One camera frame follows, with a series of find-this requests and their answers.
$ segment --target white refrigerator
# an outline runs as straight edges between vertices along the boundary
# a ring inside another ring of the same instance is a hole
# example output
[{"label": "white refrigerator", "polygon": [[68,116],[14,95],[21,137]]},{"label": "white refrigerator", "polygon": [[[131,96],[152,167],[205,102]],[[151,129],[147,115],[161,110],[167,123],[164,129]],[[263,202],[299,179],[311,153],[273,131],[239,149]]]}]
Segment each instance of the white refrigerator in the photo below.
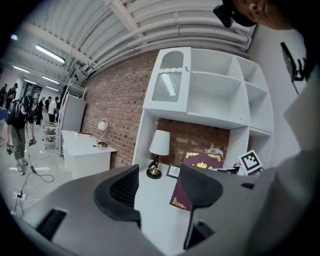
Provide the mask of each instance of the white refrigerator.
[{"label": "white refrigerator", "polygon": [[85,107],[86,102],[83,99],[77,98],[70,94],[65,96],[65,99],[60,107],[57,131],[55,133],[55,146],[59,150],[60,155],[63,155],[63,138],[61,131],[66,130],[79,132],[81,129]]}]

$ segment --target red book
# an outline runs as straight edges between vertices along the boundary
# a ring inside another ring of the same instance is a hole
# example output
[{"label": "red book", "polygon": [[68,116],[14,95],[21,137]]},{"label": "red book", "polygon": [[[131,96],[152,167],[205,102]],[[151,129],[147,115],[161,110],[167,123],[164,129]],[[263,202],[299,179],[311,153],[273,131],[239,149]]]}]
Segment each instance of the red book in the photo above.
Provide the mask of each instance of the red book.
[{"label": "red book", "polygon": [[84,131],[78,131],[78,132],[75,132],[75,134],[78,136],[91,137],[91,134],[89,132],[84,132]]},{"label": "red book", "polygon": [[[187,152],[184,155],[182,163],[189,167],[198,167],[203,169],[219,169],[223,166],[221,155],[214,153]],[[175,188],[170,200],[170,205],[187,211],[190,211],[192,207],[185,191],[180,184],[179,177],[175,184]]]}]

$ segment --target brass lamp base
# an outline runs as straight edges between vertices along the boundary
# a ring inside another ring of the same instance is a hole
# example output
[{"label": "brass lamp base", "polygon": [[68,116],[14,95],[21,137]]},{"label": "brass lamp base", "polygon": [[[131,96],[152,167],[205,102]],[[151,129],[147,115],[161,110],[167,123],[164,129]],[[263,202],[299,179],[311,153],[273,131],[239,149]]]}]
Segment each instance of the brass lamp base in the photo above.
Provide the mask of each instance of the brass lamp base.
[{"label": "brass lamp base", "polygon": [[158,167],[155,166],[151,169],[146,170],[146,175],[151,179],[159,179],[162,176],[162,173],[160,170],[158,170]]},{"label": "brass lamp base", "polygon": [[146,175],[151,179],[159,179],[162,176],[160,170],[158,170],[159,155],[157,155],[153,161],[149,164],[148,170],[146,170]]}]

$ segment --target floor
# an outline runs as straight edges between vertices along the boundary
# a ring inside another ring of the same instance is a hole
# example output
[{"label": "floor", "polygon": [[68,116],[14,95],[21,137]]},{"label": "floor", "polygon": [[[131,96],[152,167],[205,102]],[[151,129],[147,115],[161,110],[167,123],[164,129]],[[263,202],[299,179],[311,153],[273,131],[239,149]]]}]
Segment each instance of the floor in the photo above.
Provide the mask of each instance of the floor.
[{"label": "floor", "polygon": [[[4,127],[4,123],[1,121],[1,137],[4,137]],[[33,167],[40,175],[50,174],[54,177],[54,181],[46,183],[39,176],[33,173],[30,174],[23,189],[23,192],[26,194],[25,201],[21,200],[21,205],[24,209],[23,212],[27,212],[37,203],[37,200],[72,179],[71,172],[66,171],[64,160],[55,149],[54,143],[46,141],[47,149],[45,149],[42,141],[43,133],[44,131],[41,126],[34,126],[34,135],[37,143],[29,147],[30,159]],[[22,167],[25,174],[21,176],[15,171],[16,161],[13,154],[8,155],[6,148],[4,146],[0,147],[0,192],[10,211],[13,211],[17,202],[16,199],[13,199],[13,193],[15,191],[19,192],[22,189],[28,173],[31,172],[27,144],[25,145],[24,154],[24,158],[29,164]],[[15,214],[18,217],[23,214],[19,201],[17,202]]]}]

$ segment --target white desk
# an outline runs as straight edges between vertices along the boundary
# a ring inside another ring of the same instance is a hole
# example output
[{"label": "white desk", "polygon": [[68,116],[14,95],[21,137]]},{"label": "white desk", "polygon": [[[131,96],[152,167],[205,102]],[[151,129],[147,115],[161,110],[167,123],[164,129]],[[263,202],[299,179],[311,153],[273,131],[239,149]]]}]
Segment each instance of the white desk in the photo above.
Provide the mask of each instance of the white desk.
[{"label": "white desk", "polygon": [[140,168],[134,209],[141,214],[142,233],[164,255],[172,256],[184,251],[190,211],[169,204],[177,179],[167,176],[168,165],[160,164],[159,169],[162,177],[152,179],[146,167]]},{"label": "white desk", "polygon": [[62,151],[65,168],[72,173],[72,179],[98,174],[110,169],[111,152],[117,150],[108,146],[98,149],[94,137],[78,136],[75,131],[62,130]]}]

